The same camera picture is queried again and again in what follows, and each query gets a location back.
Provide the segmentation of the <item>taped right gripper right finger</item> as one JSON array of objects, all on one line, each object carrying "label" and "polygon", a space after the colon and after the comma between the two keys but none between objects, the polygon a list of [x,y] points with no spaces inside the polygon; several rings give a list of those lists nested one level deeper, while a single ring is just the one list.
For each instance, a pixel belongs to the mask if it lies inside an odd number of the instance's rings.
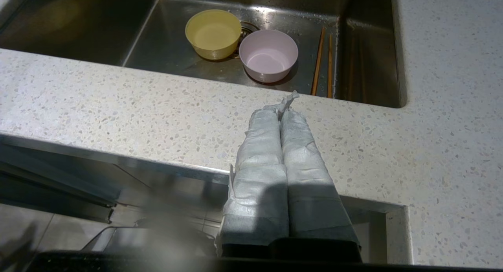
[{"label": "taped right gripper right finger", "polygon": [[305,117],[291,109],[293,92],[267,107],[270,178],[267,209],[272,216],[267,244],[290,241],[313,249],[359,249],[360,242],[341,202]]}]

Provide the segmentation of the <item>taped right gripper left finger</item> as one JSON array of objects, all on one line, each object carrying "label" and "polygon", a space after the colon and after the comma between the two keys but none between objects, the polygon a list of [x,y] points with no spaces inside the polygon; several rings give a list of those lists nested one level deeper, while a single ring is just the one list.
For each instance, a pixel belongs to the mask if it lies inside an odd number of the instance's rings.
[{"label": "taped right gripper left finger", "polygon": [[264,107],[250,117],[215,240],[221,257],[268,257],[270,245],[289,236],[279,115],[277,107]]}]

